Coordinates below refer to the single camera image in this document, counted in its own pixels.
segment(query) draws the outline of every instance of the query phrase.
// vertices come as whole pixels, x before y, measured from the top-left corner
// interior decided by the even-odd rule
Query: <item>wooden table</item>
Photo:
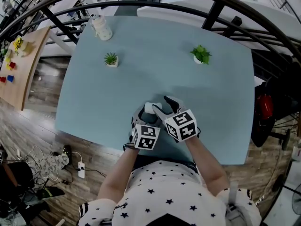
[[[7,77],[8,75],[13,75],[14,80],[12,83],[7,80],[5,83],[0,82],[0,97],[10,103],[17,110],[23,110],[24,108],[39,109],[37,106],[27,103],[27,99],[34,72],[47,40],[51,38],[70,55],[72,54],[72,50],[53,32],[51,32],[49,26],[28,33],[22,38],[25,41],[30,42],[28,49],[31,52],[24,57],[13,54],[11,61],[16,63],[16,68],[13,70],[8,70],[6,68],[5,61],[3,62],[0,76]],[[13,42],[10,43],[9,48],[14,51]]]
[[[231,39],[194,26],[135,16],[107,17],[108,41],[95,37],[88,23],[64,78],[55,128],[122,150],[131,118],[146,101],[163,95],[183,100],[193,111],[200,138],[222,164],[244,164],[254,112],[251,50]],[[190,53],[201,44],[209,65],[197,65]],[[119,66],[104,64],[116,52]],[[162,129],[148,155],[191,160],[185,143],[176,144]]]

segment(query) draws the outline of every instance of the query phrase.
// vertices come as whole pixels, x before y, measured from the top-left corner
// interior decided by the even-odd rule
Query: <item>person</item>
[[[27,204],[34,198],[32,188],[36,179],[47,178],[52,173],[63,169],[71,163],[71,147],[66,145],[63,153],[48,155],[41,159],[24,160],[8,163],[4,147],[0,145],[0,218],[9,218],[10,214],[19,212],[27,224],[42,210],[50,211],[46,202],[38,200],[38,204],[28,207]]]
[[[12,15],[15,11],[13,5],[10,0],[2,0],[2,10],[7,15]]]
[[[97,199],[80,206],[78,225],[258,226],[251,191],[230,184],[197,136],[185,143],[195,163],[138,155],[126,144]]]

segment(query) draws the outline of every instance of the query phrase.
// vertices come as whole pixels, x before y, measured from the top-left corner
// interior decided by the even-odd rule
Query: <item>black star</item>
[[[196,208],[196,206],[190,206],[190,210],[196,210],[197,208]]]
[[[173,202],[172,199],[170,199],[170,200],[166,199],[166,203],[168,203],[169,205],[170,205],[172,202]]]
[[[120,216],[123,217],[123,218],[128,217],[127,213],[122,213]]]

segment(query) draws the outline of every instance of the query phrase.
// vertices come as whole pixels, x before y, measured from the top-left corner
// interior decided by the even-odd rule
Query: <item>white jar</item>
[[[107,25],[104,16],[96,16],[91,21],[91,26],[94,28],[95,33],[101,40],[109,40],[112,36],[112,30]]]

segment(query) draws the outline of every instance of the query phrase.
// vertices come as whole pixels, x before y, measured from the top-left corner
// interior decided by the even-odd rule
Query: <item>green leafy plant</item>
[[[204,64],[209,64],[209,56],[212,56],[206,48],[202,47],[201,45],[193,48],[191,53],[201,62]]]
[[[117,61],[116,53],[107,53],[106,56],[104,57],[104,62],[107,65],[114,65],[116,64],[116,61]]]

